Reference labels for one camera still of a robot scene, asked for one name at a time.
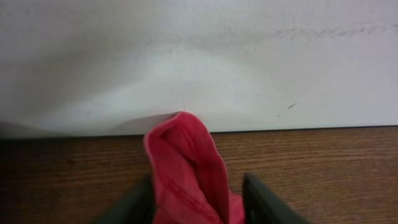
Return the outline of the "orange McKinney soccer t-shirt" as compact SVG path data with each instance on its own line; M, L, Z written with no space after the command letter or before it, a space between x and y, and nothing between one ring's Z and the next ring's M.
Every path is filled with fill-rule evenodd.
M228 173L206 126L180 112L144 137L152 166L157 206L153 222L245 222L241 196L229 188Z

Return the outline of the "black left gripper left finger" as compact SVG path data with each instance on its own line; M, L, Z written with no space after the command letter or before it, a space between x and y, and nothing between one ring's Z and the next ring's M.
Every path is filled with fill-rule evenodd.
M150 175L140 180L93 224L151 224L155 213L155 195Z

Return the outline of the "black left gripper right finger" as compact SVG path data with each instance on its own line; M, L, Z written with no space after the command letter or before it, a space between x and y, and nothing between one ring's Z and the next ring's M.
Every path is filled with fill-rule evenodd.
M310 224L252 173L244 175L242 196L245 224Z

